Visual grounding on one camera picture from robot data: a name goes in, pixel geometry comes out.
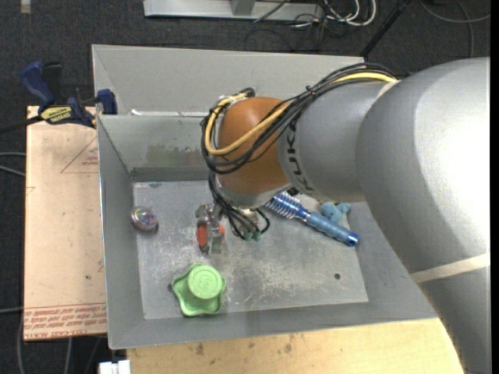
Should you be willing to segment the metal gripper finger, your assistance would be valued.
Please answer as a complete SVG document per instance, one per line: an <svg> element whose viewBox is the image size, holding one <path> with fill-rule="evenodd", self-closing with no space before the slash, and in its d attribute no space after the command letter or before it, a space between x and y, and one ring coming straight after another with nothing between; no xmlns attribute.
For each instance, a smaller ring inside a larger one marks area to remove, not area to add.
<svg viewBox="0 0 499 374"><path fill-rule="evenodd" d="M195 218L197 227L210 224L213 220L213 204L201 204L195 211Z"/></svg>
<svg viewBox="0 0 499 374"><path fill-rule="evenodd" d="M210 224L200 227L200 251L205 254L220 254L225 242L225 228Z"/></svg>

